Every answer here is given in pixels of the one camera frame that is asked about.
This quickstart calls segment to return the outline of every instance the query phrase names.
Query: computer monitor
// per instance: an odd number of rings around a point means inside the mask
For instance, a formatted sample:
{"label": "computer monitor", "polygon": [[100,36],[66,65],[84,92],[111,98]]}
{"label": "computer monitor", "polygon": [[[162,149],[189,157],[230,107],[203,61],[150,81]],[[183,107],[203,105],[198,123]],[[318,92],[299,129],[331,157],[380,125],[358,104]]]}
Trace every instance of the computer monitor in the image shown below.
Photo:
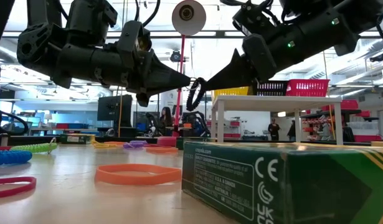
{"label": "computer monitor", "polygon": [[[100,97],[98,99],[97,120],[119,120],[121,96]],[[122,96],[121,127],[131,127],[130,114],[133,98],[131,95]]]}

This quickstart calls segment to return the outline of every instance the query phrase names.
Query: cardboard box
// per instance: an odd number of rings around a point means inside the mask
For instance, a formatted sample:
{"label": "cardboard box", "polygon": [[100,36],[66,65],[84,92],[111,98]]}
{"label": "cardboard box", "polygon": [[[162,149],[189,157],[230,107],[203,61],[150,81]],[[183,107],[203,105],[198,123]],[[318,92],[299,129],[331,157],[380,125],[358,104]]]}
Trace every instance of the cardboard box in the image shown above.
{"label": "cardboard box", "polygon": [[383,224],[383,148],[185,142],[182,189],[240,223]]}
{"label": "cardboard box", "polygon": [[179,150],[184,149],[184,143],[186,141],[196,141],[196,142],[216,142],[216,138],[202,138],[202,137],[179,137],[176,139],[176,147]]}
{"label": "cardboard box", "polygon": [[62,144],[90,144],[95,139],[93,134],[61,134],[60,142]]}

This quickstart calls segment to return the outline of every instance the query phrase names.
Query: person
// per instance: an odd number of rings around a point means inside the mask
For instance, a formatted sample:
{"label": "person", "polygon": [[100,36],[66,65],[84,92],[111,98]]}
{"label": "person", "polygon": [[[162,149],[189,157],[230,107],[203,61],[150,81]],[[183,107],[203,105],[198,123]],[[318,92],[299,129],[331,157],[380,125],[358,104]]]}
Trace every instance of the person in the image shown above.
{"label": "person", "polygon": [[272,118],[272,123],[268,125],[267,130],[270,132],[272,141],[278,141],[278,131],[280,130],[280,126],[276,124],[276,119]]}
{"label": "person", "polygon": [[171,127],[173,125],[174,118],[171,114],[171,109],[167,106],[162,108],[161,117],[159,118],[159,128],[161,133],[168,133],[166,127]]}
{"label": "person", "polygon": [[290,130],[288,131],[287,136],[290,138],[290,141],[296,141],[295,121],[292,121]]}

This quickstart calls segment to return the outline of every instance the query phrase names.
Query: lamp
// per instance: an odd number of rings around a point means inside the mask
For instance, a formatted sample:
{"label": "lamp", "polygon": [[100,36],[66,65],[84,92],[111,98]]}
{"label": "lamp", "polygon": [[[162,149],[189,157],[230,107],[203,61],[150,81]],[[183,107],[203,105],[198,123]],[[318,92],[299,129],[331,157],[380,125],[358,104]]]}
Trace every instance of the lamp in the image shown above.
{"label": "lamp", "polygon": [[50,120],[50,119],[53,119],[53,116],[52,116],[52,114],[45,114],[45,115],[44,115],[44,119],[46,119],[46,120],[47,120],[47,123],[49,123],[49,120]]}

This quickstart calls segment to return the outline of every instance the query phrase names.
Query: black coil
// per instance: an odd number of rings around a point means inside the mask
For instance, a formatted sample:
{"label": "black coil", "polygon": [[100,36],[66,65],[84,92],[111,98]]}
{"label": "black coil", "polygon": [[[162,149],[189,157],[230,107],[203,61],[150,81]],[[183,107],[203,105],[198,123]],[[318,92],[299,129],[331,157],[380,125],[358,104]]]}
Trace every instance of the black coil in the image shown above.
{"label": "black coil", "polygon": [[[192,99],[194,98],[194,95],[196,94],[198,85],[201,85],[201,89],[199,90],[196,100],[192,102]],[[204,95],[205,95],[205,80],[203,78],[197,78],[191,86],[189,97],[187,98],[186,109],[188,111],[194,111],[198,107]]]}

